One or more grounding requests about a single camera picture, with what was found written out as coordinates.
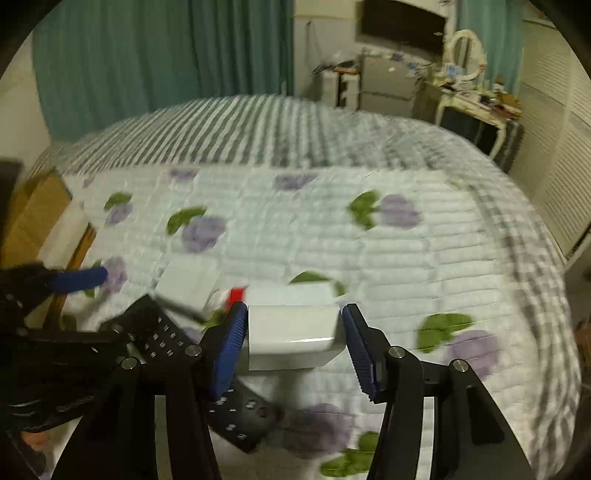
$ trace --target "green leaf pattern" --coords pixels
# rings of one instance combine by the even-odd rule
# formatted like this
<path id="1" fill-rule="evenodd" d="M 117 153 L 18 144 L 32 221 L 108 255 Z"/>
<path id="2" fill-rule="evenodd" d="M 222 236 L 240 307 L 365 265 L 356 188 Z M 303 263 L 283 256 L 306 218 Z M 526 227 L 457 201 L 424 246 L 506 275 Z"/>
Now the green leaf pattern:
<path id="1" fill-rule="evenodd" d="M 321 275 L 318 272 L 314 272 L 312 270 L 306 270 L 296 277 L 294 277 L 290 284 L 294 283 L 308 283 L 308 282 L 315 282 L 315 281 L 329 281 L 333 284 L 333 289 L 335 291 L 335 296 L 340 297 L 347 293 L 347 287 L 342 282 L 335 280 L 334 278 L 326 277 L 325 275 Z"/>
<path id="2" fill-rule="evenodd" d="M 115 205 L 120 203 L 128 203 L 131 200 L 132 195 L 126 192 L 117 192 L 109 197 L 109 200 L 105 203 L 105 212 L 111 210 Z"/>
<path id="3" fill-rule="evenodd" d="M 436 313 L 429 315 L 417 331 L 417 349 L 431 353 L 442 343 L 453 338 L 455 332 L 465 330 L 474 322 L 463 313 Z"/>
<path id="4" fill-rule="evenodd" d="M 365 432 L 359 437 L 357 449 L 343 450 L 343 455 L 320 465 L 319 472 L 324 476 L 336 478 L 369 472 L 378 438 L 378 432 Z"/>
<path id="5" fill-rule="evenodd" d="M 207 212 L 205 207 L 191 207 L 178 211 L 168 219 L 166 224 L 166 233 L 174 235 L 179 228 L 188 225 L 196 216 L 203 216 Z"/>
<path id="6" fill-rule="evenodd" d="M 379 207 L 376 206 L 378 199 L 379 192 L 370 190 L 362 193 L 349 204 L 349 211 L 353 215 L 355 223 L 366 230 L 371 230 L 375 227 L 375 222 L 371 214 L 379 210 Z"/>

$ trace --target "white block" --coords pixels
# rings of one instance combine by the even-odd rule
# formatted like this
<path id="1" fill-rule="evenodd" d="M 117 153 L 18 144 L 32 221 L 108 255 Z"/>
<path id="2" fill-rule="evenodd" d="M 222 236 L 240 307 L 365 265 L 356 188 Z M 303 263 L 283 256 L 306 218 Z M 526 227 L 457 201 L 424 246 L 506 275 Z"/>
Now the white block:
<path id="1" fill-rule="evenodd" d="M 344 347 L 336 305 L 248 307 L 249 370 L 322 367 Z"/>
<path id="2" fill-rule="evenodd" d="M 205 307 L 219 275 L 216 260 L 179 255 L 164 270 L 155 293 L 176 307 L 207 316 Z"/>
<path id="3" fill-rule="evenodd" d="M 335 291 L 330 282 L 296 283 L 252 283 L 245 291 L 247 305 L 276 306 L 326 306 L 335 304 Z"/>

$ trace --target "white wall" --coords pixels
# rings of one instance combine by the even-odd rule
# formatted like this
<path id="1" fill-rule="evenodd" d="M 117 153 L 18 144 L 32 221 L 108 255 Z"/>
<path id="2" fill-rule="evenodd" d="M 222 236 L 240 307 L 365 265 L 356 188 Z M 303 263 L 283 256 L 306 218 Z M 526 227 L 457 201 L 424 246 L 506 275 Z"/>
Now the white wall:
<path id="1" fill-rule="evenodd" d="M 360 0 L 295 0 L 294 73 L 295 94 L 306 96 L 312 83 L 312 71 L 323 60 L 338 51 L 354 56 L 363 47 L 373 47 L 357 38 L 356 21 Z M 439 0 L 407 0 L 405 3 L 451 18 L 446 35 L 454 31 L 455 6 L 440 5 Z M 395 48 L 393 43 L 380 42 L 378 48 Z"/>
<path id="2" fill-rule="evenodd" d="M 18 158 L 26 169 L 51 143 L 37 93 L 32 44 L 29 36 L 0 79 L 0 157 Z"/>

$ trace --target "television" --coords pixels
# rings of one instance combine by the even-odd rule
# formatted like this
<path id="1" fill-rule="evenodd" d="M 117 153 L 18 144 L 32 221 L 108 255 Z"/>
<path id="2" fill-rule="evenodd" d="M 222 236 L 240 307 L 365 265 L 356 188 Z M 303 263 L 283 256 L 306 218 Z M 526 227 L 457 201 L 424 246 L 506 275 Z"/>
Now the television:
<path id="1" fill-rule="evenodd" d="M 443 55 L 446 18 L 396 0 L 365 0 L 361 33 Z"/>

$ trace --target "metal screw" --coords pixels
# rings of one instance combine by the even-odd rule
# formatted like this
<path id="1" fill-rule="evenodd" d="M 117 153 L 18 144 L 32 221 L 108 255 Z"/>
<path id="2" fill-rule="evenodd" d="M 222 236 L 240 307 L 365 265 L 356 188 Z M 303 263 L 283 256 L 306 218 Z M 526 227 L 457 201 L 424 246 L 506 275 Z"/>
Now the metal screw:
<path id="1" fill-rule="evenodd" d="M 391 346 L 388 350 L 388 355 L 394 358 L 402 358 L 406 355 L 406 351 L 401 346 Z"/>
<path id="2" fill-rule="evenodd" d="M 129 356 L 121 362 L 121 368 L 123 370 L 132 370 L 135 368 L 137 364 L 138 361 L 134 357 Z"/>
<path id="3" fill-rule="evenodd" d="M 464 360 L 454 360 L 452 365 L 459 372 L 466 372 L 470 368 Z"/>
<path id="4" fill-rule="evenodd" d="M 197 356 L 203 352 L 203 349 L 199 345 L 189 345 L 185 349 L 185 354 L 188 356 Z"/>

